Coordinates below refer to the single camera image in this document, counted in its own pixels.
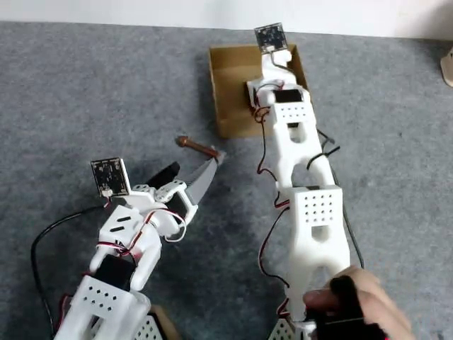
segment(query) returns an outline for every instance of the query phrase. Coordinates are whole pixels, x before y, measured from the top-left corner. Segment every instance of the hand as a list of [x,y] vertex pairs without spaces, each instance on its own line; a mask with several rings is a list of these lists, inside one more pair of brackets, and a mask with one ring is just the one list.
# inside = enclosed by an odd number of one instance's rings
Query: hand
[[[377,277],[354,266],[341,271],[335,277],[344,275],[350,276],[355,283],[366,323],[378,324],[392,340],[415,340],[411,323],[382,289]],[[319,312],[332,312],[338,308],[338,300],[328,288],[328,283],[324,288],[304,295],[307,308]]]

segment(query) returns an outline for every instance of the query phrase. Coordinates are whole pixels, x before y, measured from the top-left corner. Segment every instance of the circuit board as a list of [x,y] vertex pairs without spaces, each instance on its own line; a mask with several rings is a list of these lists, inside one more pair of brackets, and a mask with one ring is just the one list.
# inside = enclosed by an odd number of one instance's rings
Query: circuit board
[[121,158],[100,159],[91,162],[94,180],[99,195],[125,196],[129,195],[127,174]]
[[288,48],[281,23],[255,28],[255,34],[263,55]]

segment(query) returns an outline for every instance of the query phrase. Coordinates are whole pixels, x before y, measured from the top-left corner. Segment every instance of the robotic arm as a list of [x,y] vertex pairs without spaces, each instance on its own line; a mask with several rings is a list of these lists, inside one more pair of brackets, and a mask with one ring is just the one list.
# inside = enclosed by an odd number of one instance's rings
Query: robotic arm
[[[336,183],[327,158],[329,153],[323,151],[319,141],[310,93],[298,85],[295,74],[287,67],[292,55],[287,49],[282,25],[263,26],[255,32],[262,53],[263,76],[247,82],[248,94],[255,108],[255,119],[273,131],[277,149],[276,187],[289,202],[292,220],[288,286],[285,287],[289,316],[279,319],[269,339],[292,339],[291,336],[294,339],[342,339],[350,328],[356,335],[358,329],[360,334],[367,334],[354,339],[385,339],[377,325],[365,325],[357,297],[343,299],[349,303],[346,307],[353,311],[346,313],[345,319],[305,311],[302,296],[313,272],[325,266],[334,276],[350,266],[350,250],[343,227],[343,191]],[[292,173],[298,164],[312,175],[316,186],[301,187],[292,183]],[[333,292],[352,297],[354,284],[348,278],[346,281],[336,283]]]
[[179,165],[172,164],[150,180],[156,186],[132,189],[122,159],[92,162],[100,194],[120,196],[126,205],[117,206],[102,226],[91,274],[72,298],[56,340],[162,339],[150,300],[140,291],[160,259],[161,237],[184,237],[220,161],[207,161],[187,181],[174,178]]

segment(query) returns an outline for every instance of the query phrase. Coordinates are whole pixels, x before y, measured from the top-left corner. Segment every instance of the cardboard box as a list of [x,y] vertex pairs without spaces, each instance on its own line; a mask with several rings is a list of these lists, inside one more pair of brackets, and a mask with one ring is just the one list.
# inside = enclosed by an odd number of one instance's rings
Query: cardboard box
[[[297,83],[308,90],[296,45],[288,47],[292,61],[288,67]],[[261,52],[256,45],[210,48],[210,71],[219,134],[224,138],[261,135],[248,102],[246,82],[260,78]]]

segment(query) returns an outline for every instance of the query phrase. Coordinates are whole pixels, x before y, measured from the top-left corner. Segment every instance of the white 3d-printed robot arm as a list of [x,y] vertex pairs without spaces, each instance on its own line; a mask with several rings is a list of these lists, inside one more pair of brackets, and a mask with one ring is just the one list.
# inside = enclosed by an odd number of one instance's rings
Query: white 3d-printed robot arm
[[[132,255],[137,266],[130,278],[130,291],[103,282],[96,275],[84,276],[55,340],[163,339],[155,320],[148,315],[151,302],[139,291],[160,259],[161,237],[174,242],[170,237],[181,230],[185,234],[198,208],[192,196],[196,196],[196,203],[200,201],[217,166],[213,159],[206,162],[195,173],[193,183],[197,184],[196,187],[176,179],[158,190],[148,185],[131,189],[123,161],[115,160],[113,167],[121,170],[124,177],[127,195],[122,197],[127,206],[117,206],[102,226],[90,272],[96,273],[109,254]],[[180,209],[178,214],[168,210],[172,204]]]
[[[268,30],[265,34],[272,39],[278,33]],[[319,156],[323,150],[310,95],[285,69],[290,60],[291,53],[286,48],[265,51],[261,59],[263,77],[247,85],[251,105],[255,109],[269,108],[265,124],[273,131],[277,148],[276,185],[284,199],[289,200],[292,233],[286,294],[291,320],[297,325],[304,320],[302,296],[312,273],[322,266],[332,275],[347,268],[350,251],[343,227],[343,192],[335,185],[327,157]],[[274,90],[294,89],[300,93],[301,100],[279,102],[276,99]],[[291,177],[297,164],[308,169],[317,187],[293,186]]]

